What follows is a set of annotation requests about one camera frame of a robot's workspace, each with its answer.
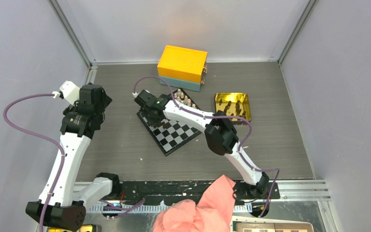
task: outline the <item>cloth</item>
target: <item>cloth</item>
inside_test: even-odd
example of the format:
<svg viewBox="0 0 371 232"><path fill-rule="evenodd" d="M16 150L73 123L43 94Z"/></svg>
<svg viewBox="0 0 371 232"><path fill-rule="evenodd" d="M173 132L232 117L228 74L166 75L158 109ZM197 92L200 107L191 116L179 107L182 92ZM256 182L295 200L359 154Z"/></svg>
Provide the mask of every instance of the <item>cloth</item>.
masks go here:
<svg viewBox="0 0 371 232"><path fill-rule="evenodd" d="M222 175L203 193L199 203L183 200L160 213L154 232L229 232L234 212L235 182Z"/></svg>

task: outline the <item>chessboard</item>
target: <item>chessboard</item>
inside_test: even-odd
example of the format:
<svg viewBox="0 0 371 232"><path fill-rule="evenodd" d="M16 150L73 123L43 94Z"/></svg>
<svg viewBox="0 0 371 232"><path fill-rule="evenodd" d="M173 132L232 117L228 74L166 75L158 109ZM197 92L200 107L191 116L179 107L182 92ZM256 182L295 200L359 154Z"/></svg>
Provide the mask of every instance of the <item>chessboard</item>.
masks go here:
<svg viewBox="0 0 371 232"><path fill-rule="evenodd" d="M139 111L137 116L165 156L168 156L201 134L201 131L196 128L189 127L185 123L175 120L163 119L161 121L162 126L152 127L150 126L150 123L147 122L147 119L143 116L142 112Z"/></svg>

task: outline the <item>white wall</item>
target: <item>white wall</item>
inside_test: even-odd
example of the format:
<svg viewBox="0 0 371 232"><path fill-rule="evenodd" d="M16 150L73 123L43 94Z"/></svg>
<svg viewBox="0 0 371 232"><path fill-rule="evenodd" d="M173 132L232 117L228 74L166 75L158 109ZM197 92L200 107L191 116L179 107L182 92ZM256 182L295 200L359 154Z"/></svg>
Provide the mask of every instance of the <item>white wall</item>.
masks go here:
<svg viewBox="0 0 371 232"><path fill-rule="evenodd" d="M86 72L47 1L0 1L0 232L36 228L25 207L38 199L57 153L53 144L9 127L3 109L26 95L51 93L65 80L82 84ZM14 106L9 118L58 139L66 105L51 98L29 100Z"/></svg>
<svg viewBox="0 0 371 232"><path fill-rule="evenodd" d="M343 231L371 231L371 1L319 1L283 71Z"/></svg>
<svg viewBox="0 0 371 232"><path fill-rule="evenodd" d="M208 51L210 61L254 61L279 58L307 0L61 3L97 62L158 61L167 44Z"/></svg>

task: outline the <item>wooden tabletop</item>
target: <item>wooden tabletop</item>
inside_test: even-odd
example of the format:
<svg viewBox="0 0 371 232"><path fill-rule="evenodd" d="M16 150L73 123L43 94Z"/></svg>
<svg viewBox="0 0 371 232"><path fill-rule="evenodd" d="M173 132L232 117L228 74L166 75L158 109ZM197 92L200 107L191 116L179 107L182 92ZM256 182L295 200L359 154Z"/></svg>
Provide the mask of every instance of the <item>wooden tabletop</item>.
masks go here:
<svg viewBox="0 0 371 232"><path fill-rule="evenodd" d="M156 64L102 65L95 83L113 102L106 109L101 130L83 157L78 181L92 181L100 172L121 180L206 180L220 175L241 179L224 157L207 147L204 134L165 157L137 118L139 106L131 95L141 77L157 75ZM143 80L137 89L159 96L168 93L156 79ZM313 178L281 70L276 62L209 63L201 92L187 91L204 111L214 111L218 92L245 92L253 115L253 133L244 146L260 168L280 168L280 178ZM242 139L247 126L236 126Z"/></svg>

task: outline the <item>metal tray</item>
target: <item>metal tray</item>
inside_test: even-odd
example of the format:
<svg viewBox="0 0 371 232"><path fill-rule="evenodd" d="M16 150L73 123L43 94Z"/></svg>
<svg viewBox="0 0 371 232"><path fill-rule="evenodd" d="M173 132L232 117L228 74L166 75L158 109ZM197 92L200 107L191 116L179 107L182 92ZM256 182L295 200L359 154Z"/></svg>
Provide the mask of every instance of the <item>metal tray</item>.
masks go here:
<svg viewBox="0 0 371 232"><path fill-rule="evenodd" d="M240 116L251 122L251 110L248 95L246 93L216 93L215 111L221 110L227 115ZM233 118L233 124L245 125L241 120Z"/></svg>

